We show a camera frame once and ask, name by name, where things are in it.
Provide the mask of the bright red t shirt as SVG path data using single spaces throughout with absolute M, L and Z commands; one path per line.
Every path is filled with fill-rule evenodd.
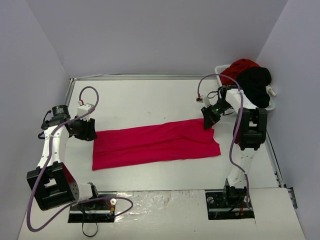
M 93 142 L 92 170 L 217 157 L 221 150 L 215 131 L 203 125 L 198 118 L 99 131 Z

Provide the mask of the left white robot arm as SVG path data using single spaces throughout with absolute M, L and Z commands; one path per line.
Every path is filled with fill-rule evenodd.
M 64 163 L 69 138 L 87 142 L 97 138 L 95 119 L 90 117 L 94 108 L 89 103 L 80 105 L 75 120 L 71 121 L 68 106 L 57 105 L 50 110 L 53 114 L 51 119 L 43 121 L 41 159 L 36 169 L 26 175 L 30 188 L 35 190 L 34 198 L 41 210 L 81 201 L 89 209 L 100 205 L 101 197 L 94 184 L 77 183 Z

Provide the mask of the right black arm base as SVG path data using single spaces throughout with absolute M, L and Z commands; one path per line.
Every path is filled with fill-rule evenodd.
M 211 221 L 254 219 L 244 197 L 225 200 L 221 190 L 205 192 L 207 216 Z

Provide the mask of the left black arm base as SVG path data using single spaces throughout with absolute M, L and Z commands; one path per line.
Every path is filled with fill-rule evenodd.
M 113 223 L 115 206 L 109 200 L 81 203 L 69 208 L 69 224 L 75 223 Z

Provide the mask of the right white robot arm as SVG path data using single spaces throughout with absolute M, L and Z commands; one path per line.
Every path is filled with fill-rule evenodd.
M 268 112 L 255 106 L 244 91 L 234 85 L 221 86 L 216 93 L 218 99 L 214 105 L 207 96 L 203 97 L 201 112 L 205 130 L 217 124 L 226 111 L 233 109 L 236 112 L 229 150 L 232 169 L 221 195 L 222 202 L 232 207 L 248 195 L 248 173 L 258 149 L 266 140 Z

